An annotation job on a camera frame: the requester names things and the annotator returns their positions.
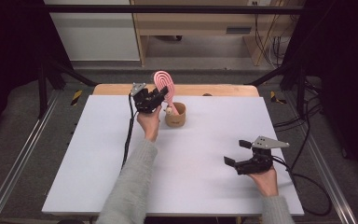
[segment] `red and white striped object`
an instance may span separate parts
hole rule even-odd
[[[173,96],[175,95],[175,87],[173,85],[172,78],[170,74],[164,71],[157,71],[154,74],[154,82],[156,87],[159,91],[162,88],[167,87],[168,93],[165,95],[165,102],[172,108],[174,115],[179,115],[178,111],[176,110],[175,105],[173,104]]]

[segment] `person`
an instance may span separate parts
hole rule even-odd
[[[155,142],[158,137],[160,110],[161,105],[151,114],[138,114],[137,121],[144,130],[145,138],[127,159],[103,205],[97,224],[144,223],[153,162],[158,154]],[[263,174],[249,176],[263,195],[263,223],[294,223],[286,200],[279,195],[275,169],[271,167]]]

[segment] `gray sweater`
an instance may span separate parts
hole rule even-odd
[[[142,141],[134,149],[109,194],[97,224],[142,224],[157,148]],[[263,198],[263,223],[294,223],[282,196]]]

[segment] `white tabletop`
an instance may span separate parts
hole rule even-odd
[[[239,147],[243,139],[277,139],[261,97],[175,96],[186,105],[186,124],[170,128],[160,113],[158,155],[149,190],[148,216],[260,215],[260,195],[253,180],[237,175],[224,156],[252,158]],[[53,215],[98,215],[115,184],[123,159],[130,106],[128,96],[91,95],[77,124],[42,211]],[[143,139],[135,121],[131,150]],[[280,148],[272,154],[283,158]],[[289,175],[280,164],[280,194],[292,215],[303,215]]]

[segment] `white wall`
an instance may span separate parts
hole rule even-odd
[[[129,0],[45,0],[48,4],[129,5]],[[131,14],[51,13],[71,61],[140,61]]]

